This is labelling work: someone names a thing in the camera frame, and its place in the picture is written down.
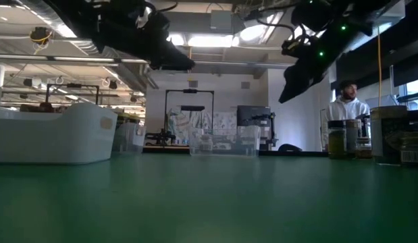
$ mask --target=person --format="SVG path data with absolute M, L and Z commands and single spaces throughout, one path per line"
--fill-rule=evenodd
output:
M 369 106 L 357 99 L 357 85 L 352 80 L 345 80 L 340 83 L 341 95 L 325 110 L 322 117 L 321 133 L 323 135 L 323 145 L 328 149 L 329 134 L 328 121 L 338 121 L 345 119 L 358 119 L 364 115 L 369 115 Z

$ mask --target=metal frame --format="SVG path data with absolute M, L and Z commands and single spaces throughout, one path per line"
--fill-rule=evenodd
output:
M 62 86 L 66 86 L 67 88 L 82 88 L 82 87 L 95 87 L 96 88 L 96 101 L 95 104 L 98 105 L 98 100 L 99 100 L 99 85 L 85 85 L 85 84 L 47 84 L 47 93 L 46 93 L 46 97 L 45 97 L 45 102 L 48 103 L 48 99 L 49 99 L 49 88 L 51 86 L 58 86 L 58 87 L 62 87 Z
M 163 128 L 167 131 L 167 100 L 169 92 L 183 92 L 184 94 L 196 94 L 199 92 L 211 93 L 211 129 L 213 129 L 213 110 L 215 109 L 215 91 L 213 90 L 196 90 L 196 89 L 184 89 L 184 90 L 166 90 L 165 91 L 165 109 L 163 110 Z

